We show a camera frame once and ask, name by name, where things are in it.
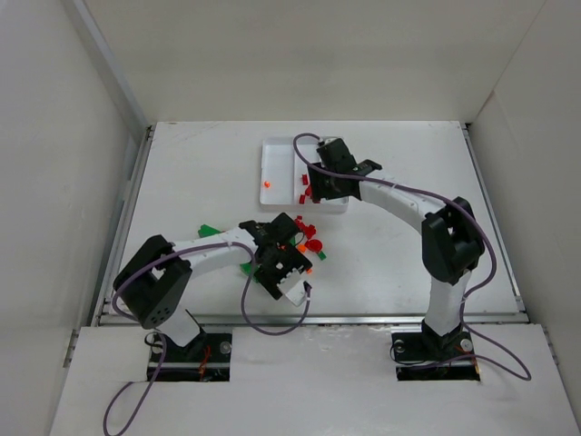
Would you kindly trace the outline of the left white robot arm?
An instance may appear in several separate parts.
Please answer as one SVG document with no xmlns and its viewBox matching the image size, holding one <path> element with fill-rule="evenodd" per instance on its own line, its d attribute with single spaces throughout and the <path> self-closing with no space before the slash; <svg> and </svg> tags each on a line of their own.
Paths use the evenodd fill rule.
<svg viewBox="0 0 581 436">
<path fill-rule="evenodd" d="M 197 356 L 207 334 L 181 299 L 190 280 L 233 265 L 247 265 L 274 300 L 284 298 L 304 311 L 311 286 L 311 261 L 293 244 L 300 227 L 286 213 L 272 221 L 237 227 L 175 246 L 160 234 L 146 240 L 113 281 L 113 310 L 152 331 L 162 346 L 185 360 Z"/>
</svg>

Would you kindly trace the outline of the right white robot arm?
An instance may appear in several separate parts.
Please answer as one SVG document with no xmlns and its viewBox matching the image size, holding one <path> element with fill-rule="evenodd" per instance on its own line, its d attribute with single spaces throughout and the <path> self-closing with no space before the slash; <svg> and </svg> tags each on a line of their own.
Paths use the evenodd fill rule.
<svg viewBox="0 0 581 436">
<path fill-rule="evenodd" d="M 357 163 L 340 138 L 318 139 L 318 163 L 308 165 L 313 201 L 353 197 L 373 204 L 407 223 L 421 237 L 421 257 L 431 284 L 420 333 L 392 335 L 400 362 L 445 361 L 469 335 L 462 331 L 460 304 L 484 242 L 471 223 L 468 201 L 451 203 L 401 190 L 371 160 Z"/>
</svg>

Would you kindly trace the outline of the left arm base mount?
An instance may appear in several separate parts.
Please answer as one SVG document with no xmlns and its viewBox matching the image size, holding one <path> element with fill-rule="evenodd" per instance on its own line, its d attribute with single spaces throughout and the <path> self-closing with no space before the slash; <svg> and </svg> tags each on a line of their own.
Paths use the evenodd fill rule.
<svg viewBox="0 0 581 436">
<path fill-rule="evenodd" d="M 190 352 L 167 339 L 167 351 L 161 369 L 154 377 L 162 357 L 162 340 L 148 333 L 144 343 L 150 348 L 146 380 L 158 382 L 228 382 L 230 380 L 232 334 L 206 332 Z"/>
</svg>

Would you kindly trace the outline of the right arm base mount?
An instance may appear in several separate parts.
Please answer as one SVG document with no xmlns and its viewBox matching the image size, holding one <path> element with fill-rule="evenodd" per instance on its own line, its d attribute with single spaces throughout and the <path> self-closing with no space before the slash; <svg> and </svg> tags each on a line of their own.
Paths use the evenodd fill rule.
<svg viewBox="0 0 581 436">
<path fill-rule="evenodd" d="M 443 346 L 424 332 L 393 332 L 391 340 L 389 354 L 399 382 L 480 381 L 468 332 Z"/>
</svg>

